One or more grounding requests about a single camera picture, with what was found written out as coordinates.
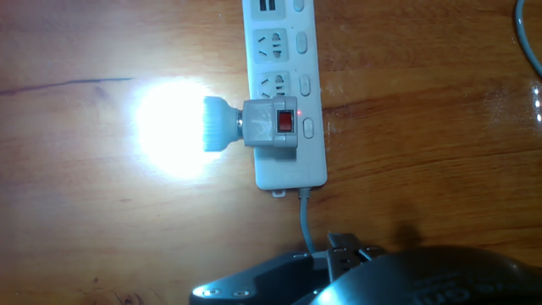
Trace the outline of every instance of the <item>red switch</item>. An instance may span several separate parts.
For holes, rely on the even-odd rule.
[[[290,111],[279,112],[279,132],[291,132],[291,122],[292,119]]]

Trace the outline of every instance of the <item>switch button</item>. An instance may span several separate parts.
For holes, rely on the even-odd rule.
[[[312,139],[314,136],[314,123],[311,118],[306,118],[303,121],[303,134],[307,139]]]
[[[299,54],[305,54],[307,52],[307,34],[305,32],[297,33],[297,52]]]
[[[294,0],[294,10],[301,12],[305,8],[305,0]]]
[[[299,87],[301,94],[304,97],[308,97],[308,95],[311,94],[311,81],[307,75],[304,75],[299,79]]]
[[[292,131],[292,119],[290,111],[279,112],[279,132]]]

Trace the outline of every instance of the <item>wooden surface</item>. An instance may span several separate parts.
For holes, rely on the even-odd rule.
[[[316,1],[321,248],[352,232],[542,264],[542,85],[513,5]],[[542,4],[525,10],[542,56]],[[105,78],[132,80],[25,90]],[[248,98],[240,1],[0,1],[1,304],[186,304],[195,286],[304,249],[296,193],[259,191],[242,143],[205,165],[177,158],[190,132],[175,124],[143,143],[142,104],[168,83]],[[174,110],[159,113],[188,115]]]

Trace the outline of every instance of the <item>outlet socket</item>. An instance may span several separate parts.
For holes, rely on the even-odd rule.
[[[285,0],[251,0],[251,12],[254,21],[284,19]]]
[[[290,95],[290,74],[269,72],[257,75],[257,98],[288,97]]]
[[[288,61],[286,29],[255,30],[253,35],[254,61],[257,64]]]

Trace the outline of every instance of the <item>gray button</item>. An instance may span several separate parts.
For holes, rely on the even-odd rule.
[[[314,123],[311,118],[306,118],[303,121],[303,135],[305,135],[307,139],[312,139],[314,136]]]
[[[299,54],[307,52],[307,34],[305,32],[297,33],[297,52]]]
[[[301,94],[304,97],[308,97],[308,95],[311,94],[311,81],[309,80],[307,75],[304,75],[299,79],[299,87],[301,90]]]
[[[294,9],[301,12],[305,8],[305,0],[294,0]]]

